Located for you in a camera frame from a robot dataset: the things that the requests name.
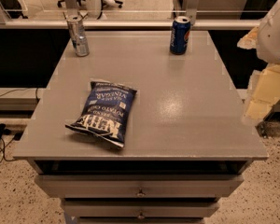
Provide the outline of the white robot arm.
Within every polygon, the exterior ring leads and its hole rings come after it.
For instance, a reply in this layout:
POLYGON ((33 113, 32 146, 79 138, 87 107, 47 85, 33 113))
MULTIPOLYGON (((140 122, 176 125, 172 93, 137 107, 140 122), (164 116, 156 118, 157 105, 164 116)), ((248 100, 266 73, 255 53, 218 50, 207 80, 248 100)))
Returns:
POLYGON ((280 0, 277 0, 259 26, 238 41, 237 47, 255 49, 257 57, 267 63, 261 72, 253 71, 244 102, 242 122, 257 126, 280 100, 280 0))

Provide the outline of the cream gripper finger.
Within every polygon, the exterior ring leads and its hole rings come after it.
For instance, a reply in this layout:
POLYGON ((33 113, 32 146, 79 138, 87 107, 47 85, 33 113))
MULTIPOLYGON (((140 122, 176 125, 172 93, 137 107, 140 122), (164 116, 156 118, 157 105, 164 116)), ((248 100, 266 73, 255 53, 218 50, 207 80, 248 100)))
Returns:
POLYGON ((254 49, 257 46, 258 26, 251 29, 237 43, 237 47, 241 49, 254 49))
POLYGON ((280 64, 269 63, 261 72, 254 71, 249 79, 242 123, 257 126, 279 100, 280 64))

